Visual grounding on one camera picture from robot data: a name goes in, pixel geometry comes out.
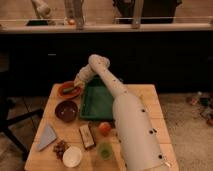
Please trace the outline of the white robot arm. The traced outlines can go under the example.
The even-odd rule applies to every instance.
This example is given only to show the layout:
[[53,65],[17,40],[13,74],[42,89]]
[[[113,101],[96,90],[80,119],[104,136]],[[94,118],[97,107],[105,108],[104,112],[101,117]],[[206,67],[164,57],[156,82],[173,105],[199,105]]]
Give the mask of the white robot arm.
[[140,99],[109,71],[106,57],[92,54],[74,83],[88,83],[98,75],[111,95],[113,118],[127,171],[169,171],[156,131]]

